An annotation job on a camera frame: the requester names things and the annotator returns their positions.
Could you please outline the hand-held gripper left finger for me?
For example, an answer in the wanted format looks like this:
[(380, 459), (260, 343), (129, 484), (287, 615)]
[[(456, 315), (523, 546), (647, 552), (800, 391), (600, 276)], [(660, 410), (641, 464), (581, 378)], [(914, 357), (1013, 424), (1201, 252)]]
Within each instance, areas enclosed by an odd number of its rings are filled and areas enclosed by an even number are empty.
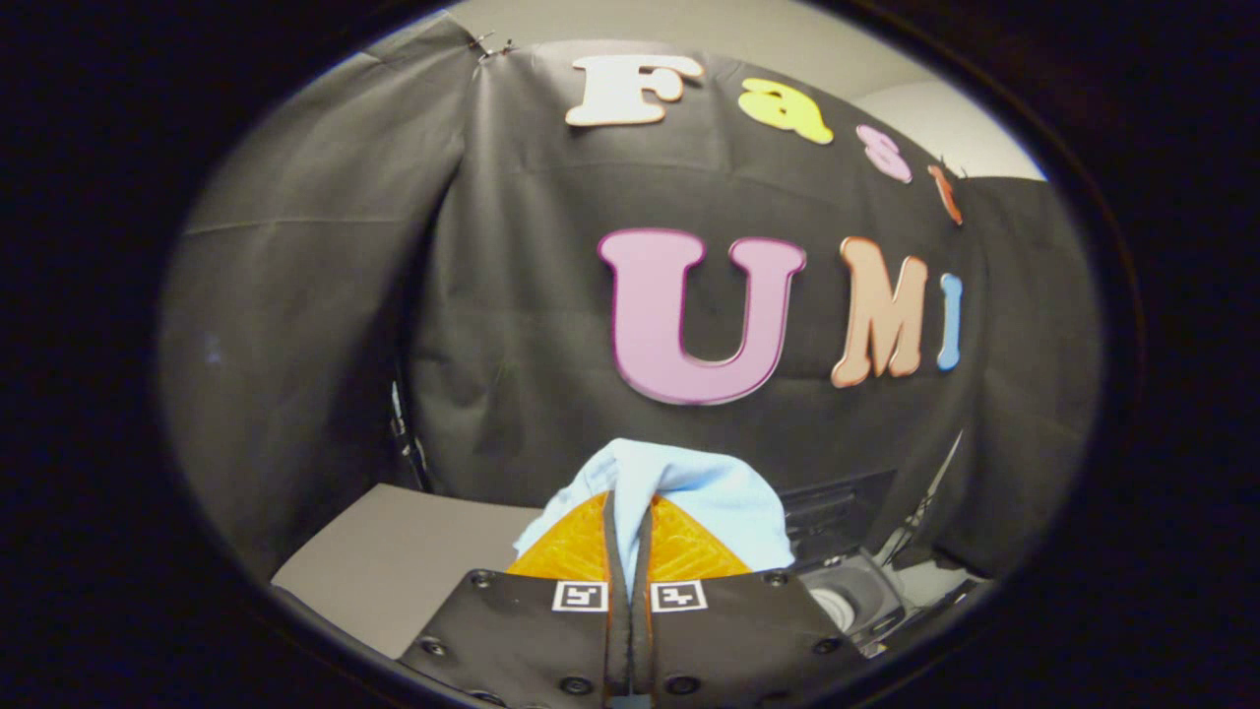
[(627, 695), (614, 502), (614, 492), (580, 502), (507, 570), (469, 570), (401, 662), (503, 708), (607, 708)]

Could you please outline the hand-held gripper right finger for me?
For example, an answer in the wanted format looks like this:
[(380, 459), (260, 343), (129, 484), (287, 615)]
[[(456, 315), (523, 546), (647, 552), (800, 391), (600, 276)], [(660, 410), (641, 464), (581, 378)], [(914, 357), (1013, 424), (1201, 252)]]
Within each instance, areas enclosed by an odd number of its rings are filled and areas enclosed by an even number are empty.
[(651, 708), (806, 708), (866, 657), (793, 570), (753, 570), (662, 495), (638, 534), (630, 691)]

